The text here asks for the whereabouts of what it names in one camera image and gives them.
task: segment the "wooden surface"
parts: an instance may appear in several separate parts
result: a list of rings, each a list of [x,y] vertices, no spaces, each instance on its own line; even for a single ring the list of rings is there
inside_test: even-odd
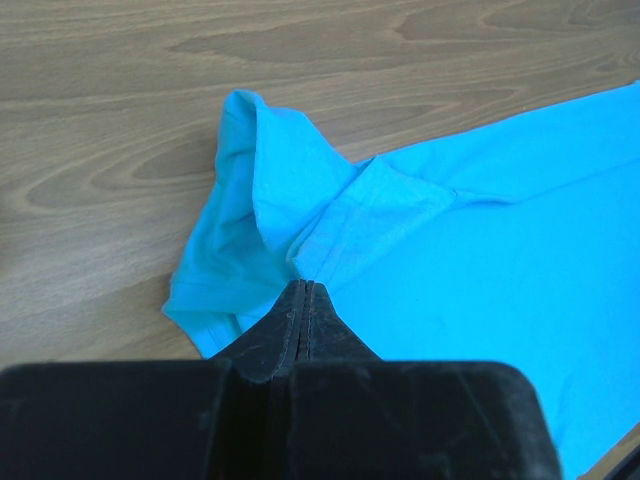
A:
[[[159,309],[233,88],[358,160],[638,78],[637,0],[4,0],[0,365],[196,356]]]

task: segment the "folded fabric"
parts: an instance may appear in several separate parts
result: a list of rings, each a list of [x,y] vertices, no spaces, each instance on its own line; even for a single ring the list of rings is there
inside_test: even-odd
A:
[[[291,279],[387,360],[495,360],[536,387],[567,478],[640,420],[640,84],[352,165],[236,91],[164,312],[210,357]]]

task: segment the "turquoise t-shirt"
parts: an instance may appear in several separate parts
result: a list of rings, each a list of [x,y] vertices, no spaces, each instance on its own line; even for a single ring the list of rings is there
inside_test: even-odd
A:
[[[204,357],[304,278],[384,359],[520,369],[567,478],[640,420],[639,83],[357,165],[236,91],[216,172],[164,307]]]

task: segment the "black plastic object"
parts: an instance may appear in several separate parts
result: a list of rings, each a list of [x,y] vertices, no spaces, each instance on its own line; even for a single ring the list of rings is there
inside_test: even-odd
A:
[[[209,362],[0,376],[1,479],[560,477],[518,371],[382,362],[312,282]]]
[[[640,445],[609,472],[605,480],[640,480]]]

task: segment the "wooden table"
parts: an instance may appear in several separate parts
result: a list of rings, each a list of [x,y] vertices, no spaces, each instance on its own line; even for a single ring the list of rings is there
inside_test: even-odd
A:
[[[633,0],[4,1],[0,365],[197,356],[159,309],[233,88],[355,161],[637,78]]]

